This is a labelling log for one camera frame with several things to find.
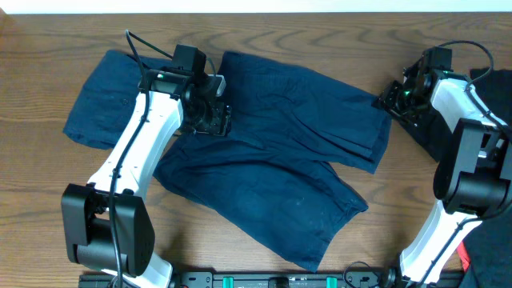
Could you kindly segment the navy blue shorts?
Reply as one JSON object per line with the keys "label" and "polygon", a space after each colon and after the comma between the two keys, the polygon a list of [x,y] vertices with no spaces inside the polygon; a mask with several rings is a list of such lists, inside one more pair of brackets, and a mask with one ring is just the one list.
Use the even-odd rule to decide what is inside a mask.
{"label": "navy blue shorts", "polygon": [[219,71],[230,132],[179,137],[154,177],[315,272],[337,232],[367,209],[333,164],[374,173],[390,116],[372,94],[305,67],[227,51]]}

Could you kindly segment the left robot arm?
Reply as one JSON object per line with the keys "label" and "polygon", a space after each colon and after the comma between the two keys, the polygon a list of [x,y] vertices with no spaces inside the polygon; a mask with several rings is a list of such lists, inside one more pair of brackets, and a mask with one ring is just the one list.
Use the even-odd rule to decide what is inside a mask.
{"label": "left robot arm", "polygon": [[225,136],[230,129],[226,81],[205,72],[208,57],[177,45],[171,60],[142,70],[134,112],[109,157],[87,184],[70,184],[62,195],[68,259],[112,275],[110,287],[170,286],[173,267],[154,252],[145,206],[153,172],[177,130]]}

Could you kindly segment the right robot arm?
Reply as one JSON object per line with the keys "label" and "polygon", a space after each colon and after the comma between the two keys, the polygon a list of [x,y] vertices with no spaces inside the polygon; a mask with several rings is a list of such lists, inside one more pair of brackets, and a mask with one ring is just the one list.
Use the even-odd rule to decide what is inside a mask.
{"label": "right robot arm", "polygon": [[436,287],[463,239],[511,208],[511,128],[477,94],[476,81],[452,69],[451,43],[422,52],[373,102],[438,162],[436,201],[380,287]]}

